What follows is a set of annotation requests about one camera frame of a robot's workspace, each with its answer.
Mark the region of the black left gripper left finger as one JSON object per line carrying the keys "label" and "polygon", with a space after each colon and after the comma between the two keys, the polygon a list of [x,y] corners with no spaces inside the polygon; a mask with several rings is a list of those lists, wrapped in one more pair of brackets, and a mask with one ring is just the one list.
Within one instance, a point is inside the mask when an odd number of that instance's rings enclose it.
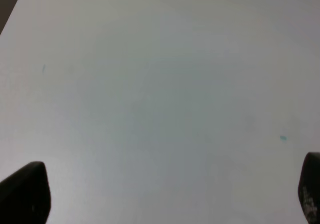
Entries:
{"label": "black left gripper left finger", "polygon": [[43,162],[30,162],[0,183],[1,223],[47,222],[51,191]]}

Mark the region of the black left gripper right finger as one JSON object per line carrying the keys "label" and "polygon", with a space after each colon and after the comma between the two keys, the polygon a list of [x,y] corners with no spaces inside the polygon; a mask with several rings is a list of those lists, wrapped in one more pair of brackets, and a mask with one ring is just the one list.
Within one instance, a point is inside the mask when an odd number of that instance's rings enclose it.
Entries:
{"label": "black left gripper right finger", "polygon": [[308,152],[304,158],[298,184],[298,198],[308,223],[319,224],[320,153]]}

